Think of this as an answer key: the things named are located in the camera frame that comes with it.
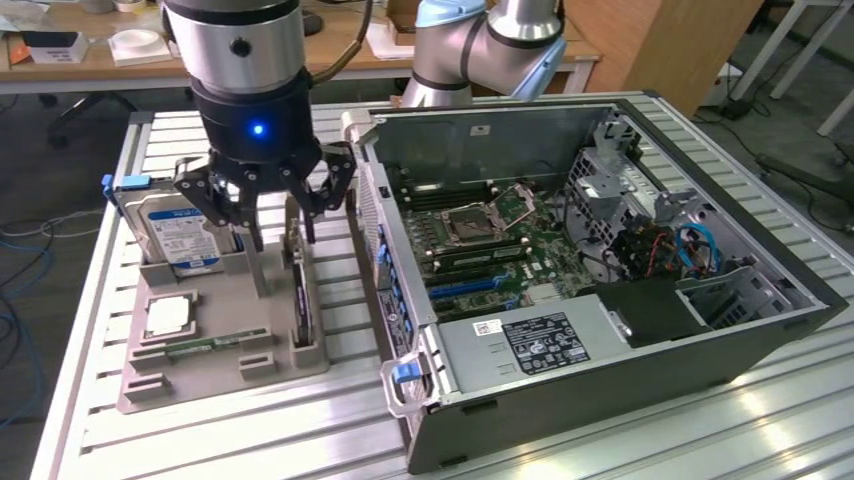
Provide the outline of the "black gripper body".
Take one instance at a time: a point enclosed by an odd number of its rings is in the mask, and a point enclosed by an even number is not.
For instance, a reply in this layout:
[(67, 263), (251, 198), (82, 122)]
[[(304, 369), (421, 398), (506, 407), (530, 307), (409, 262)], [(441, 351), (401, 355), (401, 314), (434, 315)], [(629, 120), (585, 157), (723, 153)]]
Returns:
[(261, 192), (302, 182), (322, 159), (313, 129), (313, 77), (302, 69), (281, 87), (261, 93), (223, 93), (191, 81), (210, 145), (214, 171)]

